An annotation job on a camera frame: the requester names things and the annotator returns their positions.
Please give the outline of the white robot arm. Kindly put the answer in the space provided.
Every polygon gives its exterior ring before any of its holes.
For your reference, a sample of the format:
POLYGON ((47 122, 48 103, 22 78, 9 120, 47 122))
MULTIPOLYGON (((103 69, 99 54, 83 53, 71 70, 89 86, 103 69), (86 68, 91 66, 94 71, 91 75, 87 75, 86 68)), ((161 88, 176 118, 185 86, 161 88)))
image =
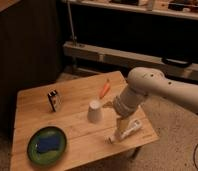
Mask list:
POLYGON ((155 68, 136 67, 129 72, 125 88, 113 100, 113 108, 119 115, 115 131, 117 139, 124 139, 134 130, 130 116, 150 94, 198 114, 198 85, 167 79, 155 68))

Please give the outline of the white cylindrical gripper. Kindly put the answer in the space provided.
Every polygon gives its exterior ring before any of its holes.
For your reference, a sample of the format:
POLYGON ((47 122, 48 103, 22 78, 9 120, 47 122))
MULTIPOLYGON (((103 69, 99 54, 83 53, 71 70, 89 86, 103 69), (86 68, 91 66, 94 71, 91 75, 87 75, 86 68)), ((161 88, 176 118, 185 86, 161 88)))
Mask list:
POLYGON ((113 108, 121 116, 117 119, 117 132, 122 135, 127 129, 131 116, 138 106, 147 98, 148 94, 132 89, 127 85, 123 91, 113 99, 113 108))

